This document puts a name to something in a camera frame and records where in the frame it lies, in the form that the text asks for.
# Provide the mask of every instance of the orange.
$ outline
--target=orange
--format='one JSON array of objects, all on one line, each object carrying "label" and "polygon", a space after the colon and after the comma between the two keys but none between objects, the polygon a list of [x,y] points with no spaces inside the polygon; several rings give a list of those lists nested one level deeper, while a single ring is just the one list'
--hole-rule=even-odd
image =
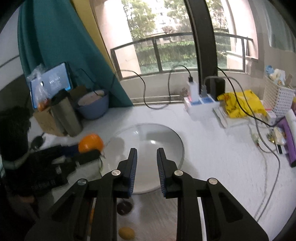
[{"label": "orange", "polygon": [[96,134],[85,136],[78,144],[78,150],[80,153],[88,152],[95,149],[98,149],[101,152],[103,148],[104,143],[102,139]]}]

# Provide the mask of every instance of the teal curtain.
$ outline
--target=teal curtain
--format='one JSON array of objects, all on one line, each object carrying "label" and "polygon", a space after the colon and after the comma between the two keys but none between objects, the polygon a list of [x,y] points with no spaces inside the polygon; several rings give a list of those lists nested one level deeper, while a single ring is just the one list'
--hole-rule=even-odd
[{"label": "teal curtain", "polygon": [[132,106],[117,79],[112,81],[111,68],[70,0],[26,0],[19,14],[18,47],[26,77],[39,64],[50,69],[67,62],[74,87],[107,89],[110,90],[109,107]]}]

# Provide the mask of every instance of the white desk surface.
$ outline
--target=white desk surface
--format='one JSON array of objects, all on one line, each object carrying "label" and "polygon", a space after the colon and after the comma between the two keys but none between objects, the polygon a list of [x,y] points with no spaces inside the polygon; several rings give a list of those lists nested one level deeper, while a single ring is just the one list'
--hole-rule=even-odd
[{"label": "white desk surface", "polygon": [[[159,123],[172,128],[182,139],[185,160],[182,170],[192,177],[207,180],[217,178],[228,191],[254,216],[262,200],[266,203],[274,184],[278,162],[274,155],[262,153],[255,146],[252,125],[224,129],[212,111],[201,113],[192,120],[183,104],[172,104],[163,110],[146,106],[112,108],[102,118],[85,121],[84,130],[77,137],[54,137],[46,134],[46,145],[73,144],[90,133],[107,142],[116,132],[138,123]],[[262,135],[267,129],[261,128]],[[279,179],[270,203],[259,224],[272,240],[284,227],[296,207],[296,168],[281,156]],[[79,178],[95,179],[97,163],[89,164],[69,177],[69,185],[53,190],[55,201]],[[171,240],[176,235],[176,200],[165,200],[161,192],[134,195],[134,210],[121,223],[136,231],[137,240]]]}]

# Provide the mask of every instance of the balcony railing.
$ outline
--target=balcony railing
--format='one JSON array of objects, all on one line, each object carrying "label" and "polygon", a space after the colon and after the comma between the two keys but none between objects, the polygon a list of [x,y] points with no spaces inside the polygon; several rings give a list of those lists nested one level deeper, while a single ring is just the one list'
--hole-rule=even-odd
[{"label": "balcony railing", "polygon": [[[248,42],[253,40],[248,37],[216,32],[215,38],[218,66],[226,71],[245,72],[246,55],[249,49]],[[192,33],[162,34],[140,39],[111,49],[111,57],[120,80],[134,77],[122,76],[121,69],[133,70],[134,66],[132,62],[130,63],[131,66],[127,64],[125,54],[134,55],[133,60],[138,61],[142,76],[169,72],[171,67],[175,64],[188,64],[187,67],[189,69],[198,70]],[[236,58],[234,62],[232,60],[231,65],[241,65],[241,67],[227,68],[228,57],[231,56],[233,56],[234,59]]]}]

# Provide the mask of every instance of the wall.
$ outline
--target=wall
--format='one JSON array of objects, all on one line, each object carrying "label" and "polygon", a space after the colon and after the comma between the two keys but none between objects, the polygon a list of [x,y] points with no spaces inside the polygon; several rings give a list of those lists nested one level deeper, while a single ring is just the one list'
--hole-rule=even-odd
[{"label": "wall", "polygon": [[[198,73],[191,72],[193,79],[198,81]],[[262,79],[252,78],[248,74],[226,72],[228,76],[236,78],[244,90],[252,89],[255,94],[260,98],[263,97],[264,82]],[[224,76],[222,72],[218,73],[219,76]],[[150,76],[143,76],[146,83],[146,97],[148,96],[166,96],[168,95],[168,74],[155,74]],[[187,88],[188,73],[177,72],[172,73],[170,79],[170,92],[172,95],[179,94],[182,88]],[[127,92],[130,98],[143,97],[144,84],[140,78],[133,78],[128,80],[122,80],[122,87]],[[241,91],[239,86],[234,83],[236,91]],[[231,85],[226,81],[226,92],[233,92]]]},{"label": "wall", "polygon": [[264,66],[272,65],[274,68],[285,70],[287,74],[291,73],[292,75],[294,75],[292,85],[296,85],[296,54],[294,52],[283,51],[270,47],[267,25],[264,18],[263,0],[249,1],[251,7],[254,8],[254,14],[256,14],[256,17],[254,19],[257,22],[256,28],[258,42],[260,43],[261,41],[263,43],[261,45],[259,44],[258,46],[259,60],[264,62]]},{"label": "wall", "polygon": [[[233,15],[236,35],[253,39],[253,43],[249,42],[250,56],[258,58],[256,26],[248,0],[228,0],[228,3]],[[236,46],[236,52],[241,53],[241,49],[242,46],[239,42]]]},{"label": "wall", "polygon": [[[94,1],[93,4],[100,32],[109,54],[110,49],[133,41],[121,0]],[[134,45],[118,49],[115,53],[121,69],[141,73]],[[123,77],[131,75],[133,74],[130,72],[122,72]]]},{"label": "wall", "polygon": [[[19,9],[14,12],[0,33],[0,66],[19,55],[17,44],[18,13]],[[0,68],[0,90],[22,74],[19,57],[2,66]]]},{"label": "wall", "polygon": [[33,114],[30,89],[24,75],[11,81],[0,91],[0,111],[14,106],[24,107],[26,101],[27,107],[30,109],[31,114]]}]

